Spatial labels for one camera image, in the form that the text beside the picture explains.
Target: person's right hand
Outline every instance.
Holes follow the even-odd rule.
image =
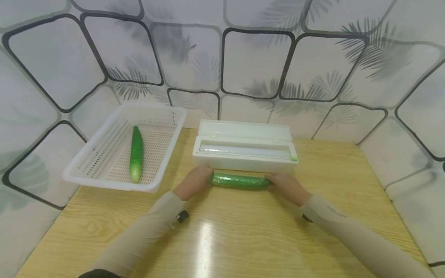
[[[278,173],[266,175],[265,178],[273,182],[272,187],[294,205],[300,207],[312,197],[312,194],[289,174]]]

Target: sleeve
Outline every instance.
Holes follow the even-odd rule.
[[[322,197],[312,196],[301,209],[328,234],[337,238],[378,278],[434,278],[418,261],[358,221],[344,216]]]
[[[185,201],[167,192],[127,230],[120,234],[94,261],[89,272],[79,278],[126,278],[139,259],[164,235],[184,210]]]

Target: tile pattern wall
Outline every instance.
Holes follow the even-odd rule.
[[[78,185],[61,171],[126,101],[351,141],[445,277],[445,2],[0,3],[0,276],[14,277]],[[32,234],[12,237],[27,223]]]

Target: perforated basket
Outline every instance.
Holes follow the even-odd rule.
[[[156,192],[173,152],[186,111],[147,103],[119,106],[63,171],[63,179],[93,187]],[[144,143],[142,177],[131,182],[129,160],[133,126]]]

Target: dispenser lid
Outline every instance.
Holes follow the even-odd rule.
[[[288,125],[272,125],[242,121],[201,120],[198,135],[292,141]]]

